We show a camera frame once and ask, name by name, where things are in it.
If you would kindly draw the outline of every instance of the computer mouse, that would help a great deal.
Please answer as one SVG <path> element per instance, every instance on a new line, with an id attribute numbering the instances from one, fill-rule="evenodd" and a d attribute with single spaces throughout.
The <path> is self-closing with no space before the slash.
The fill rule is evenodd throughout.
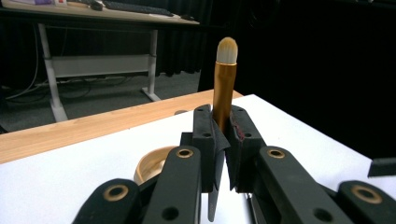
<path id="1" fill-rule="evenodd" d="M 100 2 L 92 1 L 90 3 L 90 8 L 95 10 L 95 11 L 102 11 L 103 10 L 103 5 Z"/>
<path id="2" fill-rule="evenodd" d="M 194 21 L 194 17 L 187 14 L 181 15 L 180 18 L 186 21 Z"/>

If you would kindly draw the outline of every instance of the makeup brush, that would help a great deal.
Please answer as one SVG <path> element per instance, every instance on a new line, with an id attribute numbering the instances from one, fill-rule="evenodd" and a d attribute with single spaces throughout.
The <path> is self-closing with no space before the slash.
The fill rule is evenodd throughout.
<path id="1" fill-rule="evenodd" d="M 218 45 L 213 96 L 213 119 L 223 133 L 231 112 L 237 56 L 238 46 L 235 40 L 228 36 L 224 37 Z"/>

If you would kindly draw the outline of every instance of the white tabletop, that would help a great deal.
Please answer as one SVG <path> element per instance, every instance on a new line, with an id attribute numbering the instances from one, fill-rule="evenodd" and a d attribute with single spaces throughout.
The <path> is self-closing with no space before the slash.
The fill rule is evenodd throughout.
<path id="1" fill-rule="evenodd" d="M 370 159 L 255 95 L 234 99 L 233 104 L 246 109 L 268 146 L 291 152 L 320 184 L 337 190 L 343 181 L 360 180 L 396 198 L 396 177 L 367 178 Z M 191 131 L 192 111 L 0 164 L 0 223 L 71 223 L 97 187 L 114 178 L 133 179 L 145 154 L 176 146 L 181 133 Z M 203 194 L 201 223 L 211 223 L 206 197 Z M 212 223 L 249 223 L 244 199 L 229 191 L 224 167 Z"/>

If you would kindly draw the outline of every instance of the wooden table edge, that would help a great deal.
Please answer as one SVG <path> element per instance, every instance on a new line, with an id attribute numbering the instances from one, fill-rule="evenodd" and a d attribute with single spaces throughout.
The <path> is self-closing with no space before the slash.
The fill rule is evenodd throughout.
<path id="1" fill-rule="evenodd" d="M 233 98 L 242 97 L 237 91 Z M 0 164 L 120 132 L 158 119 L 213 104 L 213 90 L 0 134 Z"/>

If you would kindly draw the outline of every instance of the brush bristles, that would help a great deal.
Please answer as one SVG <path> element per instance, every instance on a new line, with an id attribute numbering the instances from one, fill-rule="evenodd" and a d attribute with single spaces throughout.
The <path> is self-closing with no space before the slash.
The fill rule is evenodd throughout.
<path id="1" fill-rule="evenodd" d="M 236 45 L 235 40 L 230 37 L 224 37 L 218 45 L 216 62 L 235 64 L 237 56 L 238 46 Z"/>

